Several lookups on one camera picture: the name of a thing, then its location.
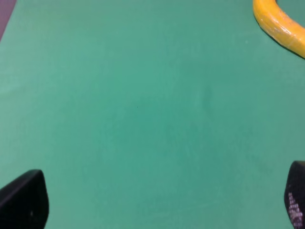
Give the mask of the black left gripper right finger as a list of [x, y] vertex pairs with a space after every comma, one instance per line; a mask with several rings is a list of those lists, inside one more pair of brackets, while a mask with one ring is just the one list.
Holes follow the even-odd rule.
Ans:
[[305, 162], [294, 161], [288, 172], [285, 208], [294, 229], [305, 228]]

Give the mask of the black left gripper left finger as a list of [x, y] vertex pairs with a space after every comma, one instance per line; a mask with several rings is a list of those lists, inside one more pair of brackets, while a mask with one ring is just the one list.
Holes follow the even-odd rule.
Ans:
[[44, 174], [29, 170], [0, 189], [2, 229], [43, 229], [49, 216]]

